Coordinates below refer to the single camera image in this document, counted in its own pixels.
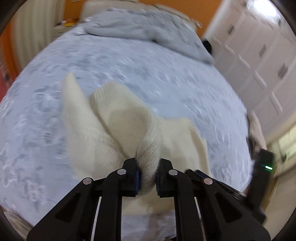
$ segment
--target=white door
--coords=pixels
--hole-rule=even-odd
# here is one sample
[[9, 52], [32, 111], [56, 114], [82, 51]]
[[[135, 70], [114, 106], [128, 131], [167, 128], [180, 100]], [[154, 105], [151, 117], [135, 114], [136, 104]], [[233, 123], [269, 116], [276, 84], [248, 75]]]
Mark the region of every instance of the white door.
[[224, 23], [210, 41], [215, 67], [268, 135], [296, 111], [296, 37], [242, 5], [232, 6]]

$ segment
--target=white knit sweater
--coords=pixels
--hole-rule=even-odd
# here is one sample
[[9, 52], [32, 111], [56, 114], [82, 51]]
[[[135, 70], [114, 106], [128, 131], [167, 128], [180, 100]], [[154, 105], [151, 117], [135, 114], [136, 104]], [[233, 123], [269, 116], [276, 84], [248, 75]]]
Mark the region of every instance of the white knit sweater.
[[171, 160], [180, 171], [190, 168], [210, 174], [206, 142], [187, 118], [155, 116], [116, 82], [97, 89], [88, 100], [72, 73], [63, 82], [63, 99], [69, 162], [79, 179], [105, 178], [136, 156], [142, 171], [141, 196], [123, 200], [123, 215], [173, 209], [172, 199], [159, 199], [154, 188], [160, 158]]

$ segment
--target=patterned bedsheet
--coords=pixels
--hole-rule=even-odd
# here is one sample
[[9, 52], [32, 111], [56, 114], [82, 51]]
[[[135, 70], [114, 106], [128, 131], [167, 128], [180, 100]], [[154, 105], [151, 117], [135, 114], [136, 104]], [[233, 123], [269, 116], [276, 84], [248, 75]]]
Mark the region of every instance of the patterned bedsheet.
[[5, 209], [35, 225], [80, 181], [68, 165], [61, 118], [60, 84], [69, 71], [85, 95], [115, 79], [157, 115], [189, 117], [207, 139], [214, 178], [238, 190], [247, 185], [252, 162], [246, 110], [212, 65], [153, 42], [77, 35], [78, 30], [35, 57], [0, 104], [0, 204]]

